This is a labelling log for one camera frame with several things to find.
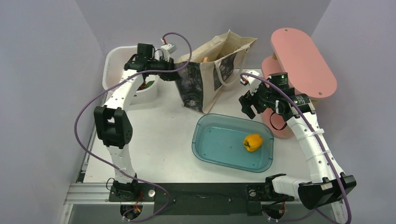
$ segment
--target teal tray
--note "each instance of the teal tray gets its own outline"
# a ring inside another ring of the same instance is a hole
[[[255,133],[261,135],[264,143],[251,153],[243,146],[243,140]],[[199,119],[192,151],[202,161],[259,173],[272,164],[274,135],[263,123],[212,113]]]

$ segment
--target white plastic bin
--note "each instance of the white plastic bin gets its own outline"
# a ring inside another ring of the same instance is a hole
[[[120,82],[125,63],[136,53],[137,46],[129,46],[114,48],[107,54],[103,71],[103,88],[108,89]],[[144,90],[137,91],[131,104],[150,103],[157,98],[159,76],[149,75],[146,78],[146,82],[151,80],[154,80],[154,83]]]

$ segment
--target tabletop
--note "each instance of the tabletop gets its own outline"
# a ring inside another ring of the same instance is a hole
[[[129,153],[140,179],[155,183],[264,182],[265,177],[279,173],[310,179],[308,165],[295,137],[275,138],[272,165],[262,173],[199,160],[192,152],[191,142],[195,126],[204,114],[182,106],[174,82],[160,80],[158,88],[158,98],[154,102],[132,105],[127,111],[133,127]],[[249,119],[241,112],[238,101],[247,91],[248,87],[240,83],[225,87],[210,113]],[[256,116],[254,120],[261,122],[261,117]],[[92,152],[111,161],[108,150],[96,135]],[[112,167],[89,157],[85,183],[106,182],[114,175]]]

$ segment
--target bag handle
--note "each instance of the bag handle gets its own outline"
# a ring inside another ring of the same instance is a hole
[[[248,55],[249,49],[250,49],[250,46],[249,46],[248,48],[245,49],[245,54],[243,55],[242,63],[241,63],[241,65],[240,65],[240,68],[239,68],[239,71],[238,71],[238,75],[234,78],[234,80],[232,80],[232,81],[230,81],[230,82],[228,82],[228,83],[226,83],[226,82],[223,80],[223,77],[221,77],[221,73],[220,73],[220,68],[219,68],[219,66],[217,66],[216,64],[214,65],[214,66],[216,67],[217,76],[219,77],[219,80],[220,80],[220,82],[221,82],[221,84],[222,84],[223,86],[231,86],[231,85],[233,85],[237,80],[240,79],[240,74],[242,73],[242,70],[243,70],[243,68],[245,67],[246,55]]]

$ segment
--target bell pepper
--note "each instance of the bell pepper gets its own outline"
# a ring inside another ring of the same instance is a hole
[[[263,144],[264,140],[261,138],[259,134],[250,134],[245,137],[243,141],[243,146],[249,152],[254,152],[260,148]]]

